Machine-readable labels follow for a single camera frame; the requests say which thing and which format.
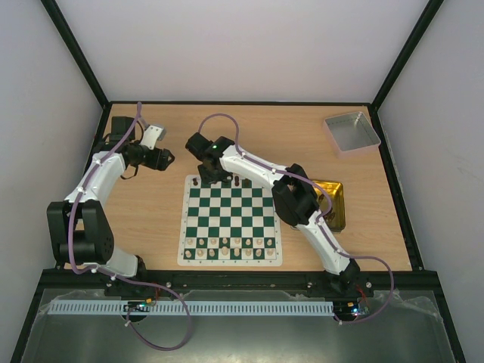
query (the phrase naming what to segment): wooden tabletop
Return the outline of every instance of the wooden tabletop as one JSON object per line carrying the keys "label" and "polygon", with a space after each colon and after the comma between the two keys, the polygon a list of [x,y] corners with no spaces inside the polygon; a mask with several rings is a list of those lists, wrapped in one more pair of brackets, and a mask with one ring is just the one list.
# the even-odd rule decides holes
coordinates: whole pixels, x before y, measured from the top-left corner
{"label": "wooden tabletop", "polygon": [[[112,116],[135,115],[134,104],[114,104]],[[199,164],[185,150],[205,116],[228,113],[240,124],[240,145],[270,162],[300,164],[310,178],[343,183],[346,228],[337,234],[352,255],[378,256],[395,271],[410,271],[392,196],[378,152],[337,159],[322,131],[326,117],[363,111],[366,107],[339,106],[228,106],[146,104],[142,115],[148,123],[166,127],[158,147],[168,148],[175,162],[165,172],[140,167],[138,176],[119,180],[105,206],[117,246],[141,256],[149,269],[181,270],[177,263],[185,177],[197,174]],[[108,121],[105,134],[110,130]],[[234,138],[234,125],[216,117],[203,128],[211,140]],[[199,267],[210,270],[321,271],[318,255],[299,231],[281,223],[283,265],[280,267]],[[364,271],[385,270],[379,262],[358,261]]]}

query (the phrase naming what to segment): chess board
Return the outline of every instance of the chess board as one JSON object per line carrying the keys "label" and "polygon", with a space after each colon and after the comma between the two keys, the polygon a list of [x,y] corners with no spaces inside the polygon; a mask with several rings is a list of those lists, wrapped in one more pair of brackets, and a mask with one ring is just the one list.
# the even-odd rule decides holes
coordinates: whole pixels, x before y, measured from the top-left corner
{"label": "chess board", "polygon": [[178,264],[280,266],[281,227],[271,191],[238,175],[211,185],[187,176]]}

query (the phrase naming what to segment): metal plate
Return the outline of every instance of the metal plate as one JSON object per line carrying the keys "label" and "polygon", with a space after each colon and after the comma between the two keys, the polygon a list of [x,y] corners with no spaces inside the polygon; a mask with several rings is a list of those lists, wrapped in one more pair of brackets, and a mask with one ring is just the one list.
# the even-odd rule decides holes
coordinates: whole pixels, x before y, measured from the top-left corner
{"label": "metal plate", "polygon": [[[341,232],[346,227],[343,184],[339,183],[338,181],[324,180],[313,180],[313,182],[326,190],[326,192],[330,195],[331,202],[333,204],[331,211],[324,216],[324,220],[332,232]],[[321,207],[321,210],[326,209],[326,198],[317,188],[315,188],[315,192],[318,195],[318,203]]]}

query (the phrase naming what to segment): purple cable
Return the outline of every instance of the purple cable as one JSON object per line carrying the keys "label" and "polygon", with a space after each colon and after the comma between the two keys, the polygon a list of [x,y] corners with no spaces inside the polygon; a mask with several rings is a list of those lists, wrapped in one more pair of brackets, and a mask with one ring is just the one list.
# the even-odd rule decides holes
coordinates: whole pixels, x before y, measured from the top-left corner
{"label": "purple cable", "polygon": [[[258,166],[261,166],[262,168],[266,169],[266,170],[269,170],[269,171],[272,171],[272,168],[270,166],[267,166],[265,165],[264,163],[258,161],[258,160],[254,160],[252,157],[248,157],[247,155],[243,155],[242,154],[242,150],[240,149],[239,147],[239,125],[238,125],[238,122],[237,120],[226,114],[226,113],[214,113],[213,115],[210,115],[210,116],[207,116],[203,121],[202,123],[200,124],[199,128],[198,128],[198,132],[201,132],[202,131],[202,127],[203,127],[203,124],[208,121],[209,119],[213,118],[213,117],[216,117],[216,116],[223,116],[223,117],[227,117],[229,118],[235,125],[235,150],[245,159],[249,160],[250,162],[258,165]],[[328,200],[328,208],[327,210],[325,210],[324,212],[321,212],[321,214],[319,216],[316,217],[316,222],[319,223],[319,220],[321,218],[323,218],[323,216],[325,216],[328,212],[331,211],[331,198],[329,196],[329,194],[322,188],[320,187],[319,185],[317,185],[316,183],[314,183],[312,180],[309,180],[307,178],[304,178],[300,175],[297,175],[297,174],[293,174],[292,172],[287,172],[286,170],[276,170],[275,171],[277,174],[283,174],[283,175],[288,175],[290,176],[291,178],[296,178],[296,179],[299,179],[300,181],[302,182],[305,182],[305,183],[308,183],[310,184],[311,186],[317,188]],[[371,314],[370,316],[366,317],[366,318],[363,318],[361,320],[356,320],[356,321],[341,321],[336,315],[334,316],[335,320],[338,321],[339,324],[341,325],[351,325],[351,324],[359,324],[359,323],[362,323],[362,322],[365,322],[365,321],[369,321],[373,318],[375,318],[377,315],[379,315],[389,304],[390,304],[390,301],[392,300],[392,295],[393,295],[393,291],[395,289],[395,281],[394,281],[394,278],[393,278],[393,272],[392,272],[392,269],[390,268],[390,266],[388,265],[388,263],[386,263],[385,261],[383,261],[382,259],[378,258],[378,257],[375,257],[375,256],[353,256],[353,255],[349,255],[347,253],[344,253],[344,252],[338,252],[338,248],[333,244],[333,242],[331,241],[331,239],[329,238],[329,236],[327,235],[326,231],[322,228],[321,225],[318,224],[318,227],[319,229],[321,230],[322,234],[326,237],[326,240],[327,242],[330,244],[330,246],[341,256],[347,258],[347,259],[373,259],[375,261],[378,261],[380,263],[382,263],[386,269],[388,270],[388,273],[389,273],[389,276],[390,276],[390,292],[388,294],[388,298],[386,299],[385,303],[376,311],[374,312],[373,314]]]}
{"label": "purple cable", "polygon": [[[242,154],[243,151],[240,149],[240,146],[239,146],[239,133],[240,133],[240,129],[239,129],[239,124],[237,122],[237,120],[226,114],[226,113],[214,113],[213,115],[210,115],[210,116],[207,116],[205,117],[205,119],[202,121],[202,123],[200,124],[200,126],[198,127],[198,132],[201,132],[202,131],[202,128],[203,128],[203,125],[205,124],[205,122],[207,122],[209,119],[213,118],[213,117],[216,117],[216,116],[223,116],[223,117],[227,117],[229,118],[235,125],[235,150],[239,153],[239,155],[241,155],[244,159],[247,159],[249,160],[251,163],[254,163],[256,164],[257,166],[260,166],[261,168],[263,169],[266,169],[268,171],[272,171],[272,168],[268,165],[265,165],[264,163],[252,158],[252,157],[249,157],[247,156],[246,154]],[[296,178],[296,179],[299,179],[303,182],[306,182],[308,184],[310,184],[312,187],[318,189],[323,195],[324,197],[326,198],[327,200],[327,209],[323,212],[323,216],[326,216],[330,211],[331,211],[331,208],[332,208],[332,202],[331,202],[331,198],[329,196],[329,194],[326,192],[325,189],[323,189],[323,187],[317,185],[316,183],[314,183],[312,180],[309,180],[307,178],[304,178],[300,175],[297,175],[297,174],[293,174],[292,172],[287,172],[286,170],[278,170],[276,169],[275,171],[277,174],[283,174],[283,175],[287,175],[287,176],[290,176],[291,178]]]}
{"label": "purple cable", "polygon": [[[118,143],[111,150],[109,150],[106,155],[104,155],[101,158],[100,163],[99,164],[96,163],[92,167],[91,171],[84,178],[84,182],[81,185],[81,188],[83,190],[86,189],[86,187],[88,186],[89,182],[91,181],[92,176],[96,173],[96,170],[98,170],[99,166],[104,161],[106,161],[107,159],[109,159],[123,145],[124,141],[126,141],[126,139],[129,137],[129,134],[134,129],[134,127],[136,126],[137,121],[140,118],[141,118],[141,102],[138,102],[138,104],[136,105],[136,116],[133,119],[133,122],[131,123],[130,127],[128,128],[128,131],[126,131],[126,134],[124,134],[124,136],[118,141]],[[77,268],[76,259],[74,258],[74,248],[73,248],[73,246],[74,246],[74,243],[73,243],[73,239],[74,239],[74,220],[76,218],[77,206],[79,205],[79,201],[81,200],[81,198],[82,198],[82,191],[80,191],[76,195],[76,199],[74,200],[73,207],[72,207],[72,209],[70,211],[69,226],[68,226],[68,229],[67,229],[67,249],[68,249],[68,252],[69,252],[69,263],[70,263],[70,266],[71,266],[72,270],[74,271],[74,273],[77,274],[77,275],[80,275],[80,274],[83,274],[83,273],[85,273],[87,271],[92,270],[93,268],[96,268],[97,271],[101,272],[102,274],[105,274],[105,275],[107,275],[107,276],[109,276],[111,278],[112,277],[115,277],[115,278],[117,278],[117,279],[119,279],[121,281],[127,282],[128,284],[141,285],[141,286],[149,286],[149,287],[157,287],[157,288],[160,288],[162,290],[165,290],[165,291],[168,291],[169,293],[171,293],[175,298],[177,298],[178,300],[180,300],[181,304],[183,305],[183,308],[185,309],[185,311],[187,313],[187,318],[188,318],[187,333],[185,334],[183,340],[179,344],[177,344],[176,346],[172,346],[172,347],[165,348],[165,347],[157,346],[157,345],[155,345],[153,343],[148,342],[145,338],[143,338],[142,335],[140,335],[140,333],[136,330],[136,328],[134,327],[134,325],[129,320],[129,313],[130,312],[128,312],[128,314],[126,315],[126,320],[129,322],[129,326],[131,327],[131,329],[133,329],[133,331],[135,332],[135,334],[138,337],[138,339],[141,342],[145,343],[150,348],[153,348],[153,349],[156,349],[156,350],[161,350],[161,351],[164,351],[164,352],[169,352],[169,351],[177,350],[178,348],[183,347],[187,343],[187,341],[189,341],[189,339],[191,338],[191,335],[193,333],[193,328],[192,328],[191,315],[190,315],[190,311],[188,310],[187,303],[175,291],[169,289],[168,287],[164,287],[162,285],[159,285],[159,284],[152,284],[152,283],[149,283],[149,282],[140,282],[140,281],[129,280],[128,278],[125,278],[124,276],[117,276],[117,275],[113,274],[112,272],[108,272],[108,271],[103,270],[102,268],[98,268],[96,265],[88,265],[88,266],[86,266],[84,268],[81,268],[81,269]]]}

